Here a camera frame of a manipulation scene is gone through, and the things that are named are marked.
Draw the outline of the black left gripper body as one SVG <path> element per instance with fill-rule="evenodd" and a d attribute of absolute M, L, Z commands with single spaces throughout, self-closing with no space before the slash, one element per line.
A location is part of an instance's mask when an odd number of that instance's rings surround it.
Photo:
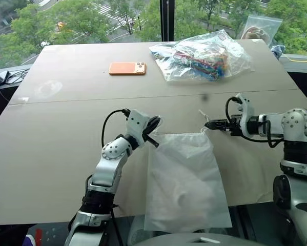
<path fill-rule="evenodd" d="M 143 138 L 147 138 L 149 136 L 149 134 L 155 129 L 155 117 L 152 117 L 149 119 L 147 126 L 145 127 L 145 129 L 142 132 L 142 137 Z"/>

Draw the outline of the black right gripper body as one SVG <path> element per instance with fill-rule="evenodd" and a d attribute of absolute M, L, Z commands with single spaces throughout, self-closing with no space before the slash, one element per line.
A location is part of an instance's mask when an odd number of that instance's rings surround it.
<path fill-rule="evenodd" d="M 229 132 L 231 136 L 242 136 L 242 130 L 240 127 L 242 115 L 231 115 L 230 120 L 222 120 L 222 129 Z"/>

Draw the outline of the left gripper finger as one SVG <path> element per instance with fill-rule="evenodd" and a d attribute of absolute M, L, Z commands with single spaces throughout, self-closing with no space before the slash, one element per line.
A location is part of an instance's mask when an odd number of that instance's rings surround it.
<path fill-rule="evenodd" d="M 156 148 L 159 146 L 159 143 L 152 139 L 149 135 L 146 135 L 146 141 L 151 143 Z"/>
<path fill-rule="evenodd" d="M 159 126 L 160 121 L 160 116 L 154 116 L 150 119 L 150 132 L 153 132 Z"/>

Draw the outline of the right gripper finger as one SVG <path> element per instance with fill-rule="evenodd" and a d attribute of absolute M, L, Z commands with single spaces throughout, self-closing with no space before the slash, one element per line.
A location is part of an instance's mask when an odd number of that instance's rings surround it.
<path fill-rule="evenodd" d="M 220 131 L 226 131 L 227 130 L 225 125 L 205 124 L 204 126 L 207 127 L 210 130 L 220 130 Z"/>
<path fill-rule="evenodd" d="M 205 123 L 205 126 L 225 126 L 227 124 L 226 119 L 209 120 Z"/>

